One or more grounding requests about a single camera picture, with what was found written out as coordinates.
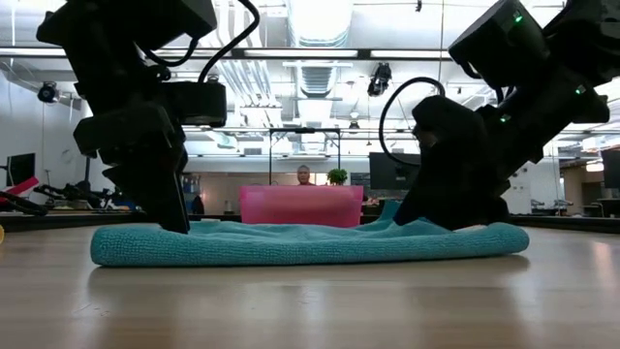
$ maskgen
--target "desk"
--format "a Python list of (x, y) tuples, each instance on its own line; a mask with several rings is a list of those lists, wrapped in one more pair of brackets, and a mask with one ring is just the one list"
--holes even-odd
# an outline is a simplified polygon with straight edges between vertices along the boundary
[(0, 225), (7, 233), (24, 232), (41, 229), (60, 229), (73, 227), (88, 227), (107, 224), (145, 222), (146, 215), (142, 213), (95, 213), (88, 211), (73, 212), (61, 210), (52, 211), (52, 214), (38, 217), (21, 213), (0, 213)]
[(598, 199), (603, 205), (604, 217), (610, 217), (612, 214), (616, 218), (620, 218), (620, 199)]
[(90, 261), (94, 230), (6, 236), (2, 348), (618, 347), (613, 236), (528, 229), (504, 258), (115, 269)]
[(603, 217), (602, 205), (584, 205), (582, 208), (586, 217)]

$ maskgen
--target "folded towel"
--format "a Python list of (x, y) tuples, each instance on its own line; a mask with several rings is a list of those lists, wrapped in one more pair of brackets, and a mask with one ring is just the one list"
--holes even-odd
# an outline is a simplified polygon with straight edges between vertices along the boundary
[(153, 225), (109, 226), (95, 233), (91, 257), (109, 267), (290, 266), (500, 256), (529, 244), (522, 229), (504, 223), (455, 233), (424, 220), (397, 226), (388, 218), (352, 229), (196, 222), (188, 235)]

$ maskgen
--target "man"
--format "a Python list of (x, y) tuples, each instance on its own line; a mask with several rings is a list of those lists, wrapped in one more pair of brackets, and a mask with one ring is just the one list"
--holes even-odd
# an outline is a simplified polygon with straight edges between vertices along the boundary
[(192, 214), (204, 215), (204, 204), (200, 195), (197, 195), (194, 201), (192, 201)]
[(299, 185), (314, 185), (310, 183), (310, 168), (301, 165), (297, 168), (297, 180), (299, 181)]

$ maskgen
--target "metal frame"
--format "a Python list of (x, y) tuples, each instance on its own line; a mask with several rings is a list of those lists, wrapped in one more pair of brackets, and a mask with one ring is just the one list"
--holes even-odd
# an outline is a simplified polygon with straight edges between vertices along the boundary
[[(286, 137), (286, 134), (288, 133), (295, 133), (298, 135), (308, 135), (308, 134), (315, 134), (317, 132), (321, 132), (324, 133), (325, 136), (327, 137), (328, 133), (335, 133), (336, 135), (338, 135), (338, 143), (334, 143), (332, 138), (329, 138), (329, 140), (336, 145), (336, 147), (338, 148), (338, 170), (340, 170), (340, 141), (342, 140), (342, 130), (339, 128), (324, 128), (324, 129), (315, 129), (312, 127), (297, 127), (297, 128), (270, 128), (269, 129), (269, 185), (271, 185), (271, 183), (273, 182), (271, 175), (273, 174), (273, 151), (272, 148), (274, 145), (278, 144), (278, 142), (280, 142), (280, 140), (282, 140), (284, 137)], [(275, 143), (273, 142), (273, 134), (274, 133), (284, 133), (284, 136), (280, 137), (279, 139), (277, 139), (275, 141)]]

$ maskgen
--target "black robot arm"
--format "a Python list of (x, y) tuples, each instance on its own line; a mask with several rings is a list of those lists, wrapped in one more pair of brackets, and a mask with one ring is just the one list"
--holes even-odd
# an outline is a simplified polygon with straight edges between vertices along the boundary
[[(609, 121), (607, 98), (594, 88), (620, 75), (620, 0), (569, 1), (545, 29), (517, 0), (500, 0), (449, 54), (468, 75), (510, 93), (499, 106), (477, 111), (442, 95), (414, 108), (418, 127), (439, 141), (422, 152), (418, 180), (395, 217), (399, 224), (430, 216), (457, 229), (506, 217), (500, 195), (512, 174), (538, 163), (543, 147), (570, 123)], [(446, 171), (453, 172), (450, 182)]]
[[(163, 228), (180, 233), (189, 230), (179, 181), (187, 163), (181, 125), (224, 126), (226, 90), (206, 79), (217, 59), (198, 82), (166, 82), (167, 67), (185, 62), (216, 24), (209, 0), (73, 0), (47, 13), (37, 32), (39, 41), (65, 50), (76, 90), (93, 111), (74, 132), (80, 152), (100, 156), (110, 165), (107, 178)], [(256, 26), (257, 18), (245, 36)], [(180, 61), (152, 52), (183, 34), (191, 44)], [(159, 65), (147, 66), (138, 48)]]

